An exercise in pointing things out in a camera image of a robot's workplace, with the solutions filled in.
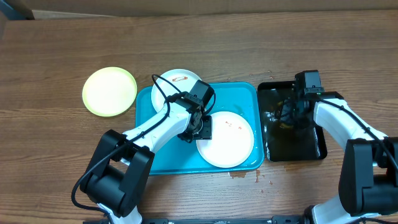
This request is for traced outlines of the yellow plate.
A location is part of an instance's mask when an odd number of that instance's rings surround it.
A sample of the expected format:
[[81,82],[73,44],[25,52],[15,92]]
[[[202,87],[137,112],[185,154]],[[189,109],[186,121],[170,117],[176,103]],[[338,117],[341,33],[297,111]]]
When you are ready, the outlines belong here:
[[120,67],[105,67],[88,77],[81,97],[91,113],[112,117],[127,111],[136,95],[137,83],[131,73]]

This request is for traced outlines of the green yellow sponge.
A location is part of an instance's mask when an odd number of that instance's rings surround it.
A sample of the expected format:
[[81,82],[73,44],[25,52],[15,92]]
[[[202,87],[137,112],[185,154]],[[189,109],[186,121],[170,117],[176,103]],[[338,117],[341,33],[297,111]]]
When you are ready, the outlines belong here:
[[279,126],[280,126],[281,128],[285,128],[285,129],[292,129],[292,128],[294,127],[293,124],[287,124],[287,123],[283,123],[283,122],[280,122],[280,123],[279,123]]

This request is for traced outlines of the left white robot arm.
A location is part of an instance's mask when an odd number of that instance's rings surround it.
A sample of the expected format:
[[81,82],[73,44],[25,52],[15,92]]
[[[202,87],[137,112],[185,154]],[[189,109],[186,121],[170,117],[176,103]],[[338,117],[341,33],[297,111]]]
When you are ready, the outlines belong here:
[[73,204],[103,213],[102,223],[141,223],[137,205],[156,152],[174,137],[188,143],[210,140],[211,116],[205,108],[215,99],[214,89],[199,80],[189,92],[166,96],[164,107],[140,126],[124,134],[105,132],[73,187]]

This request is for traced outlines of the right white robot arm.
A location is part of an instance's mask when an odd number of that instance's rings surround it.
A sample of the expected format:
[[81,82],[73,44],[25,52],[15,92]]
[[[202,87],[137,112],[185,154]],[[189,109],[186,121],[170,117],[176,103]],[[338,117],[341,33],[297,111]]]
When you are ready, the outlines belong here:
[[326,92],[319,72],[295,75],[294,95],[279,103],[275,116],[284,128],[325,129],[345,154],[338,195],[308,207],[308,223],[380,223],[397,212],[397,138],[374,129],[335,91]]

